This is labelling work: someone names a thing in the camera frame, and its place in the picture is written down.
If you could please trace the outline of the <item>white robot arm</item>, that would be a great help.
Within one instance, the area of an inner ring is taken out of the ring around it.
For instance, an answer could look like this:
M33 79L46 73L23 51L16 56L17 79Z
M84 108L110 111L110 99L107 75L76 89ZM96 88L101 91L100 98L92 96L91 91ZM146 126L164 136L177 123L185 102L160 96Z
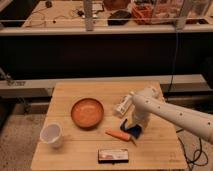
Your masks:
M141 123L150 113L155 114L199 138L213 144L213 116L158 100L159 92L146 87L132 95L132 122Z

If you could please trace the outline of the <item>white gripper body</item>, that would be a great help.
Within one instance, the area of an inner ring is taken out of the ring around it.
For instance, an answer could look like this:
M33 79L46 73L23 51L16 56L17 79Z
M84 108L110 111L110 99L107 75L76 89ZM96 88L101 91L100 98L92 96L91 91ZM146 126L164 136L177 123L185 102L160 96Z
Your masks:
M132 123L139 125L142 129L145 129L149 123L150 114L148 112L140 112L134 110L132 113Z

